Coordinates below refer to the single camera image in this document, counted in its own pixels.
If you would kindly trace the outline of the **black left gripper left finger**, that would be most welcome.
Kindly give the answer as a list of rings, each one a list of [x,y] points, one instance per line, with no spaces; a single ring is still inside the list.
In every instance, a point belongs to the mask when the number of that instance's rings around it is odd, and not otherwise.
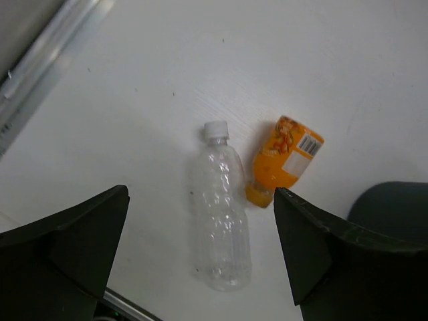
[[[1,233],[2,320],[91,320],[104,296],[130,197],[116,185]]]

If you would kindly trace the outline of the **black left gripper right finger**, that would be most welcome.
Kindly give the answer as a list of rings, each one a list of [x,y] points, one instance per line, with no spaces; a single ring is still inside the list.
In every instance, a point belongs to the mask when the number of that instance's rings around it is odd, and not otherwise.
[[[427,245],[376,233],[277,189],[274,215],[305,320],[426,320]]]

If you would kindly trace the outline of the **clear unlabelled plastic bottle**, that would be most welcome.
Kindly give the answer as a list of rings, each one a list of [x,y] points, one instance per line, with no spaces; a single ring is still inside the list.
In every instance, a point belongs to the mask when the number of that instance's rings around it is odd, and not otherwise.
[[[245,175],[226,121],[205,123],[203,134],[189,173],[192,258],[200,280],[232,292],[251,281]]]

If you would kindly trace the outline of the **orange juice plastic bottle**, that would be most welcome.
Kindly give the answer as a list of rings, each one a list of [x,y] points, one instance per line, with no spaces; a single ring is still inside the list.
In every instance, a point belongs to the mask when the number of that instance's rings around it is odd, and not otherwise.
[[[261,145],[245,187],[247,200],[266,208],[277,188],[292,187],[307,169],[324,139],[303,124],[281,116]]]

